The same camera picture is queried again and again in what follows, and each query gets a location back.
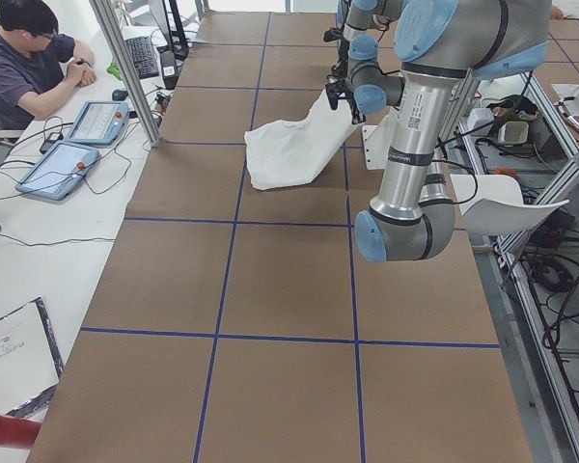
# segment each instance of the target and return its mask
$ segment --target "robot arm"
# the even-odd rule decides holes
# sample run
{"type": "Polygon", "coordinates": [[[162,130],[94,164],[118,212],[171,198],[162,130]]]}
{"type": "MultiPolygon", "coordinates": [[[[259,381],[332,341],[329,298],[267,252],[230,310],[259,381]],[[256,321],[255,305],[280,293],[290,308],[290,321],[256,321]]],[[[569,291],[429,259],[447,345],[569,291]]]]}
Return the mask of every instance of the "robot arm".
{"type": "Polygon", "coordinates": [[[345,87],[363,114],[399,105],[379,194],[356,218],[366,259],[428,259],[447,246],[455,211],[432,160],[453,88],[470,69],[474,78],[495,79],[538,66],[550,7],[549,0],[352,2],[345,87]],[[377,43],[364,33],[380,3],[402,10],[395,35],[402,78],[377,71],[377,43]]]}

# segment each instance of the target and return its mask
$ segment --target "red object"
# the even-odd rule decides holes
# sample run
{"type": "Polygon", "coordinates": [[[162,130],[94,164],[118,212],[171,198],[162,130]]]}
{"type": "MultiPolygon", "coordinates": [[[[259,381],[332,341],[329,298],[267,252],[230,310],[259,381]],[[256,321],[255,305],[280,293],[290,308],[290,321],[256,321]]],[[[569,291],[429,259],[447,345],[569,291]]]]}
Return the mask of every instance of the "red object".
{"type": "Polygon", "coordinates": [[[31,449],[40,429],[40,422],[0,415],[0,447],[31,449]]]}

